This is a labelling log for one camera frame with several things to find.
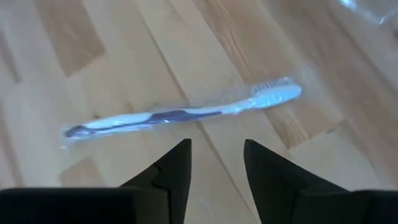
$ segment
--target plastic wrapper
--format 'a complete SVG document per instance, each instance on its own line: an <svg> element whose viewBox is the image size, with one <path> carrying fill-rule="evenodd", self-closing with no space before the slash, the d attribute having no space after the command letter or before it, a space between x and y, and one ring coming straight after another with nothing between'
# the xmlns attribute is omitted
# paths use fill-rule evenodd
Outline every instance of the plastic wrapper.
<svg viewBox="0 0 398 224"><path fill-rule="evenodd" d="M365 19L382 24L398 12L398 0L338 0Z"/></svg>
<svg viewBox="0 0 398 224"><path fill-rule="evenodd" d="M218 96L206 106L174 107L145 113L122 114L68 127L63 137L68 142L99 138L117 133L151 130L158 125L199 121L221 115L236 115L246 110L264 109L298 97L302 89L291 78L243 86L237 100L223 102L229 94Z"/></svg>

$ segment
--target white toothbrush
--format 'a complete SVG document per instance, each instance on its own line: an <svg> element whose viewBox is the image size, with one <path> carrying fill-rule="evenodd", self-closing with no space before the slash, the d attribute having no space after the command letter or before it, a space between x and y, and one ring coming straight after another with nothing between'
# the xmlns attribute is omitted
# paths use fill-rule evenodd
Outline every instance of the white toothbrush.
<svg viewBox="0 0 398 224"><path fill-rule="evenodd" d="M72 140L82 140L113 133L150 129L155 124L197 121L222 114L238 114L244 110L268 108L293 100L301 92L302 88L290 78L280 78L253 86L250 98L228 105L123 114L74 126L65 131L64 136Z"/></svg>

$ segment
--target black object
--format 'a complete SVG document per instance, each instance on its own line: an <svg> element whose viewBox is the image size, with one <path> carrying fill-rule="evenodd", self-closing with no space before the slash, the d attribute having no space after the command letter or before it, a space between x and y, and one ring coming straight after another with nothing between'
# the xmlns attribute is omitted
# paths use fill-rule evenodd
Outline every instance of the black object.
<svg viewBox="0 0 398 224"><path fill-rule="evenodd" d="M398 193L349 192L253 140L244 146L246 172L262 223L398 223Z"/></svg>
<svg viewBox="0 0 398 224"><path fill-rule="evenodd" d="M120 188L3 190L0 223L183 224L191 154L185 139Z"/></svg>

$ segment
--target toothbrush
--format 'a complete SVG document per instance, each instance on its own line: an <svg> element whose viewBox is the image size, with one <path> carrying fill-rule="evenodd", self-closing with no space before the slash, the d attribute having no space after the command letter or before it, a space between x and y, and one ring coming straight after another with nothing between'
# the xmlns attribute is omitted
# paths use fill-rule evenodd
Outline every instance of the toothbrush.
<svg viewBox="0 0 398 224"><path fill-rule="evenodd" d="M244 110L268 108L293 100L301 92L302 88L299 85L285 77L255 85L251 88L250 98L228 105L123 114L74 126L63 134L67 139L83 140L113 133L150 129L155 124L197 121L222 114L238 114Z"/></svg>

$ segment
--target wooden floor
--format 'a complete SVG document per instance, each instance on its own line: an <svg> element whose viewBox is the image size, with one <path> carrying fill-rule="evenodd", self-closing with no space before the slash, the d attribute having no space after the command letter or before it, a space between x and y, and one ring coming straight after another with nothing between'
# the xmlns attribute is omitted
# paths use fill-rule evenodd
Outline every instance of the wooden floor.
<svg viewBox="0 0 398 224"><path fill-rule="evenodd" d="M344 188L396 188L398 20L336 2L2 0L0 188L119 186L183 138L186 223L259 223L247 138ZM269 110L61 148L67 124L286 75L304 93Z"/></svg>

